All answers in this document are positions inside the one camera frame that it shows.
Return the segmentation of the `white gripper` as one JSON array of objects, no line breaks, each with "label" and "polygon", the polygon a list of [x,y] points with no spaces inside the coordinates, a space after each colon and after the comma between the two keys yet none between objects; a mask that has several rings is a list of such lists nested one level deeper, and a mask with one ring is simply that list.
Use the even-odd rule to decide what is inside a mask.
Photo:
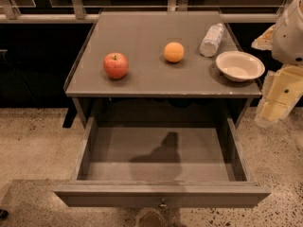
[{"label": "white gripper", "polygon": [[263,82],[255,122],[266,128],[284,120],[303,97],[303,0],[294,0],[251,46],[272,50],[275,60],[287,63]]}]

